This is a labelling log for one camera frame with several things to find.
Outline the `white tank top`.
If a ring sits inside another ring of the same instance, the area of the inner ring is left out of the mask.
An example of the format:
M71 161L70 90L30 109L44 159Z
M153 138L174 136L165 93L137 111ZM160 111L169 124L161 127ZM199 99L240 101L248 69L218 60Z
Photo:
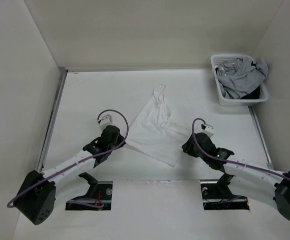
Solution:
M171 167L181 158L181 146L187 141L189 128L179 109L165 95L160 84L129 128L127 144Z

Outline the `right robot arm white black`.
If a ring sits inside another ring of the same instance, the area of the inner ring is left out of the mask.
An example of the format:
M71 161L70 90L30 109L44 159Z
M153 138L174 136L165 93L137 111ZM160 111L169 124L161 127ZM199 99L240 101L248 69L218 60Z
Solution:
M290 221L290 170L280 172L246 163L235 158L233 151L216 147L203 132L190 136L182 150L223 173L216 189L221 197L254 199L276 209Z

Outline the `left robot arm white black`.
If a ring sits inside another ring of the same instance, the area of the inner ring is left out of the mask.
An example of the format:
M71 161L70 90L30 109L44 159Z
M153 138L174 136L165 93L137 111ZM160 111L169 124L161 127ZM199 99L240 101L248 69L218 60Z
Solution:
M123 147L125 143L126 137L120 134L118 127L106 126L99 137L85 145L71 159L43 172L29 172L13 200L14 207L31 223L39 225L52 213L57 191L76 177L88 181L80 186L80 194L88 200L94 198L97 180L87 171L106 161L112 151Z

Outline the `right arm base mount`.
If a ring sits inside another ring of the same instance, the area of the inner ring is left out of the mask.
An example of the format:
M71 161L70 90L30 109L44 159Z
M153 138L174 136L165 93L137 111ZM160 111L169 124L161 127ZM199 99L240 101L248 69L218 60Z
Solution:
M218 180L200 182L204 210L249 210L248 199L245 196L234 195L229 190L232 178L233 176L224 173Z

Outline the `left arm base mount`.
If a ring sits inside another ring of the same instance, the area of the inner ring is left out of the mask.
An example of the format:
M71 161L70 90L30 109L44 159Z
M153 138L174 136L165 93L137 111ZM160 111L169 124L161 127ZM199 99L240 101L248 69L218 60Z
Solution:
M98 181L87 172L79 174L89 185L84 195L66 202L67 211L110 211L112 206L113 182Z

